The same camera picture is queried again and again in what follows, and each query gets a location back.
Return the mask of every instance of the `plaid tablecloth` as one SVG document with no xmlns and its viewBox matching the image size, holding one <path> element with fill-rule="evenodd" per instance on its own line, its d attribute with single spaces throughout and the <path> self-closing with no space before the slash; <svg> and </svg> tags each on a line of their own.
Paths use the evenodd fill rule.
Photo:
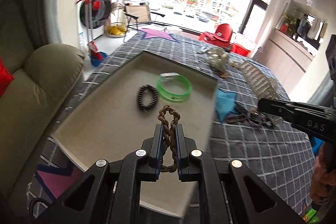
<svg viewBox="0 0 336 224">
<path fill-rule="evenodd" d="M 61 111 L 54 129 L 110 74 L 142 51 L 153 52 L 212 75 L 218 79 L 221 90 L 236 92 L 237 101 L 246 109 L 255 107 L 257 98 L 241 71 L 227 65 L 228 77 L 220 79 L 206 63 L 206 55 L 197 53 L 204 45 L 206 44 L 200 41 L 176 34 L 147 38 L 146 33 L 139 31 L 107 57 L 83 83 L 68 106 Z M 243 62 L 246 59 L 230 54 L 230 60 Z M 253 60 L 247 60 L 267 77 L 276 79 L 268 68 Z M 277 79 L 276 81 L 279 98 L 289 100 L 281 84 Z M 315 159 L 306 134 L 291 128 L 289 123 L 280 123 L 275 130 L 262 128 L 259 132 L 246 124 L 221 123 L 214 114 L 209 151 L 218 160 L 239 159 L 244 162 L 298 214 L 302 212 L 304 203 L 311 202 L 309 188 Z M 62 182 L 60 188 L 54 185 L 55 178 L 50 179 L 48 172 L 63 177 L 65 182 Z M 78 169 L 63 154 L 52 137 L 48 138 L 38 169 L 28 185 L 28 201 L 35 196 L 54 201 L 79 175 Z M 44 209 L 42 205 L 36 206 L 35 215 L 39 215 Z"/>
</svg>

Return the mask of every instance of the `sofa armrest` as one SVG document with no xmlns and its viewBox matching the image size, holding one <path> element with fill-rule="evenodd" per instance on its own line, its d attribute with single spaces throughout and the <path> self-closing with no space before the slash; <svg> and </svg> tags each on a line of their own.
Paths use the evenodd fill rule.
<svg viewBox="0 0 336 224">
<path fill-rule="evenodd" d="M 66 44 L 48 44 L 26 60 L 25 72 L 55 101 L 66 96 L 83 70 L 84 54 Z"/>
</svg>

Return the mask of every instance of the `white floor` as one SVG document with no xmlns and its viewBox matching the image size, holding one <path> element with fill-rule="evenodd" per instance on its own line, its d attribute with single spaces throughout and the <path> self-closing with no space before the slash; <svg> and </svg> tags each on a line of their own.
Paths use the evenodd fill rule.
<svg viewBox="0 0 336 224">
<path fill-rule="evenodd" d="M 130 30 L 129 34 L 125 38 L 125 42 L 130 40 L 137 31 Z M 113 38 L 109 37 L 106 33 L 95 39 L 95 44 L 101 52 L 106 53 L 107 55 L 112 54 L 118 47 L 123 44 L 123 37 Z M 84 80 L 86 81 L 89 76 L 95 71 L 95 67 L 92 66 L 89 56 L 84 59 Z"/>
</svg>

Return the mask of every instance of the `red plastic chair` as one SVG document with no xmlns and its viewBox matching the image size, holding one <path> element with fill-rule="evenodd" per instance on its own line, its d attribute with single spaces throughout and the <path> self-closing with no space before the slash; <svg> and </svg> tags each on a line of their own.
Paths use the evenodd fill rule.
<svg viewBox="0 0 336 224">
<path fill-rule="evenodd" d="M 213 44 L 215 46 L 219 46 L 219 47 L 227 47 L 230 45 L 230 41 L 231 41 L 231 37 L 232 37 L 232 28 L 230 26 L 230 24 L 224 23 L 224 24 L 220 24 L 215 33 L 213 33 L 213 35 L 216 35 L 217 33 L 221 33 L 222 35 L 220 36 L 220 39 L 215 39 L 215 40 L 211 40 L 209 38 L 206 37 L 205 32 L 202 33 L 198 40 L 199 41 L 204 41 L 206 43 L 210 43 Z"/>
</svg>

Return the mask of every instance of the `trash can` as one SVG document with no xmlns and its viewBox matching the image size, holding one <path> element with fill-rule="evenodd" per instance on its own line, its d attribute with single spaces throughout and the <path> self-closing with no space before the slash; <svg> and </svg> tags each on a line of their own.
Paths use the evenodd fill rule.
<svg viewBox="0 0 336 224">
<path fill-rule="evenodd" d="M 237 33 L 233 42 L 231 52 L 239 54 L 241 56 L 247 56 L 251 51 L 255 49 L 255 44 L 246 38 L 243 34 Z"/>
</svg>

